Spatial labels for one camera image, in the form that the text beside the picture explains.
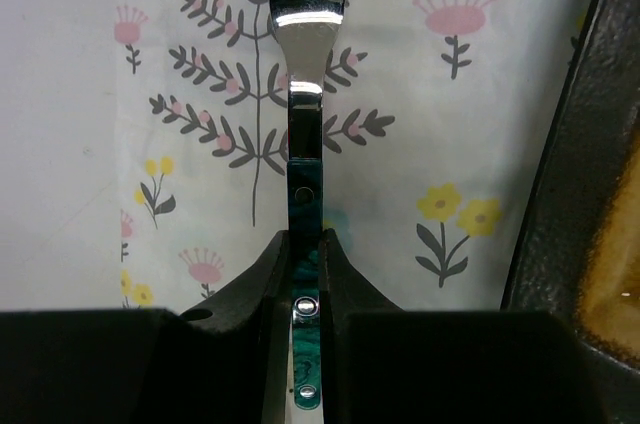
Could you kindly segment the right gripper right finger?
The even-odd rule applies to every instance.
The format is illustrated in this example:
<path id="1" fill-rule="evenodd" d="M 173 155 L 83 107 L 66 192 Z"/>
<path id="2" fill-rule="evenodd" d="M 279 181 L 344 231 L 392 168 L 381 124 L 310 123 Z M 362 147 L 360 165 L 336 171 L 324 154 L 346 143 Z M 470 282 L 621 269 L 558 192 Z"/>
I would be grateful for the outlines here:
<path id="1" fill-rule="evenodd" d="M 384 388 L 374 319 L 400 308 L 351 264 L 333 229 L 322 234 L 318 266 L 324 421 L 360 423 Z"/>

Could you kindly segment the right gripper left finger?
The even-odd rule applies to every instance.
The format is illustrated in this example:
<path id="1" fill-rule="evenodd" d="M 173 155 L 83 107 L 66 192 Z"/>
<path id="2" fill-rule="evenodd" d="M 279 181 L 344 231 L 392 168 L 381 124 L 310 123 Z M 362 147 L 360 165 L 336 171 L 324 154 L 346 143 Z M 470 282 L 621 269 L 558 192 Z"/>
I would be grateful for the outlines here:
<path id="1" fill-rule="evenodd" d="M 180 315 L 153 310 L 142 423 L 282 423 L 290 326 L 289 235 Z"/>

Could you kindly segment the square black yellow plate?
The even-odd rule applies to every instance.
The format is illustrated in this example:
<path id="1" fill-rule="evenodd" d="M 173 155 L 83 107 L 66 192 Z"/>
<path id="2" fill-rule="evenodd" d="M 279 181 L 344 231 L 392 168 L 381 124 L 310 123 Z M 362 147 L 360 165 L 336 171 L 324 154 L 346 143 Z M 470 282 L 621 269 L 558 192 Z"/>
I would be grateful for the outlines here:
<path id="1" fill-rule="evenodd" d="M 591 0 L 543 149 L 501 306 L 571 326 L 587 255 L 639 127 L 639 0 Z"/>

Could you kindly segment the floral animal print cloth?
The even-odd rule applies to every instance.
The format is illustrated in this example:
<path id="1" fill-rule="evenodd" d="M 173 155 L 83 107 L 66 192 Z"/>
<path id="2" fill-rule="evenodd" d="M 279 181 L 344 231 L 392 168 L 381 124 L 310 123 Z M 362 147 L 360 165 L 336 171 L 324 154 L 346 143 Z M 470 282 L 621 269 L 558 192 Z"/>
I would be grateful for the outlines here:
<path id="1" fill-rule="evenodd" d="M 494 309 L 591 0 L 116 0 L 121 304 L 332 229 L 410 309 Z"/>

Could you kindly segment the silver fork teal handle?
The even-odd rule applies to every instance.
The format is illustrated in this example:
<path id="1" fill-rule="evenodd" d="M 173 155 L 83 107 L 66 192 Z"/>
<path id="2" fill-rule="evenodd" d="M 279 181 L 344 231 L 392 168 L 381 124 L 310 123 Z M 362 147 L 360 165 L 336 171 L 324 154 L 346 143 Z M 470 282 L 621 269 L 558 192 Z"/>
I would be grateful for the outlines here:
<path id="1" fill-rule="evenodd" d="M 323 231 L 323 96 L 345 2 L 269 0 L 274 36 L 287 68 L 293 402 L 303 411 L 314 411 L 322 402 L 318 257 Z"/>

